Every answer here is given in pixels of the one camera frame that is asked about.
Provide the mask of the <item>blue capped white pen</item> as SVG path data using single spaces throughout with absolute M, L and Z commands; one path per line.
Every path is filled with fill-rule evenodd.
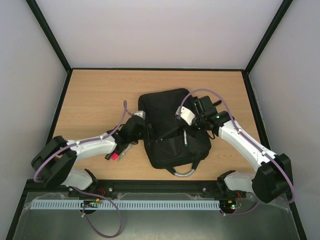
M 187 147 L 188 146 L 188 139 L 187 139 L 187 132 L 185 129 L 183 130 L 183 140 L 184 140 L 184 145 Z

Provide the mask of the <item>black student backpack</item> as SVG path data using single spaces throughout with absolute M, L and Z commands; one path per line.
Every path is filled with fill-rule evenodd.
M 165 169 L 179 177 L 188 177 L 211 150 L 212 137 L 207 130 L 189 126 L 175 113 L 180 106 L 195 110 L 195 100 L 185 88 L 147 93 L 138 99 L 145 112 L 145 124 L 151 124 L 152 139 L 143 140 L 148 159 L 155 169 Z M 184 144 L 186 130 L 188 146 Z

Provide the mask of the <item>grey white pen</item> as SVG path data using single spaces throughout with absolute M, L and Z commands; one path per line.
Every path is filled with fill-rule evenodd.
M 120 153 L 120 155 L 119 155 L 120 159 L 124 157 L 124 155 L 130 149 L 131 146 L 132 146 L 132 144 L 128 144 L 127 147 Z

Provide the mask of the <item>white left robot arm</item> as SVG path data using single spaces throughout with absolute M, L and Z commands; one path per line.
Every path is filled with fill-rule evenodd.
M 62 136 L 52 138 L 33 158 L 34 181 L 46 188 L 58 186 L 87 190 L 97 182 L 88 169 L 75 167 L 75 163 L 97 155 L 106 160 L 118 161 L 127 150 L 143 138 L 145 131 L 144 111 L 135 112 L 125 124 L 96 137 L 65 140 Z

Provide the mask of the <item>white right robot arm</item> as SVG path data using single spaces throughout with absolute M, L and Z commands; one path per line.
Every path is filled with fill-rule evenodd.
M 295 200 L 290 158 L 276 154 L 249 135 L 232 116 L 227 107 L 218 112 L 209 96 L 194 101 L 194 110 L 182 106 L 177 115 L 190 127 L 209 130 L 235 148 L 251 165 L 254 174 L 233 171 L 222 177 L 218 191 L 229 196 L 234 191 L 255 194 L 264 203 L 270 203 L 283 194 Z

